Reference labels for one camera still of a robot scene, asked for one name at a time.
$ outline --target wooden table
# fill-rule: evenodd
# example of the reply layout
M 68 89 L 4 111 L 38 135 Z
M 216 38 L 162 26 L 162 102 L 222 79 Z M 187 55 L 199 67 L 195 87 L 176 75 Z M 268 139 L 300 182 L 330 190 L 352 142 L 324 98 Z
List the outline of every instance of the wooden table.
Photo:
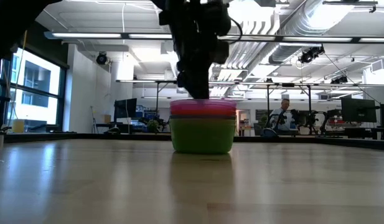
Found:
M 384 152 L 235 143 L 65 140 L 0 151 L 0 223 L 384 224 Z

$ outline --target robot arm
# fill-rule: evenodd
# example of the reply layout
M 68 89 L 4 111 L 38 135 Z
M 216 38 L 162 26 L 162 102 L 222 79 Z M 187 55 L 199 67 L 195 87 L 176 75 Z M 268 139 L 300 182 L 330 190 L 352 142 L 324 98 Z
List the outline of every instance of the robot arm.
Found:
M 0 0 L 0 60 L 10 55 L 9 49 L 44 8 L 59 1 Z M 163 10 L 159 16 L 160 25 L 169 25 L 171 30 L 174 50 L 179 58 L 178 86 L 185 87 L 193 98 L 209 98 L 208 69 L 213 62 L 225 63 L 229 54 L 229 43 L 217 38 L 227 35 L 231 27 L 228 4 L 221 0 L 207 4 L 201 4 L 200 0 L 152 1 Z
M 162 1 L 153 2 L 163 7 Z M 209 98 L 208 70 L 213 62 L 225 63 L 228 58 L 229 43 L 217 39 L 230 30 L 227 8 L 221 0 L 166 0 L 160 13 L 160 25 L 169 25 L 179 58 L 177 84 L 195 99 Z

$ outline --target stacked bowls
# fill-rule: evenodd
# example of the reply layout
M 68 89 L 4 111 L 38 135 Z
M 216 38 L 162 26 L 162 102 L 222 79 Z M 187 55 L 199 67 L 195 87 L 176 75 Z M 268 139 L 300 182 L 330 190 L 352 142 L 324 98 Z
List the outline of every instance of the stacked bowls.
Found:
M 236 102 L 178 100 L 171 102 L 172 145 L 177 152 L 226 154 L 236 129 Z

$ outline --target yellow cup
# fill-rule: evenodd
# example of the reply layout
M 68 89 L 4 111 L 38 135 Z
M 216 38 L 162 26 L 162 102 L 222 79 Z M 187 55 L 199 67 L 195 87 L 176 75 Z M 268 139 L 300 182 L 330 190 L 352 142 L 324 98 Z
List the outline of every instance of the yellow cup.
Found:
M 23 119 L 13 120 L 12 131 L 14 133 L 23 133 L 24 132 L 24 120 Z

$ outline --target green bowl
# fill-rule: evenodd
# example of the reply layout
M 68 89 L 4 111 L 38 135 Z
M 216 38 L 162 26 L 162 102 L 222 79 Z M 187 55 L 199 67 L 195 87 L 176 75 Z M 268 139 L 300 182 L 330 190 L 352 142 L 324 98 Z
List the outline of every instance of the green bowl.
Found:
M 190 154 L 226 154 L 235 135 L 234 119 L 170 119 L 175 151 Z

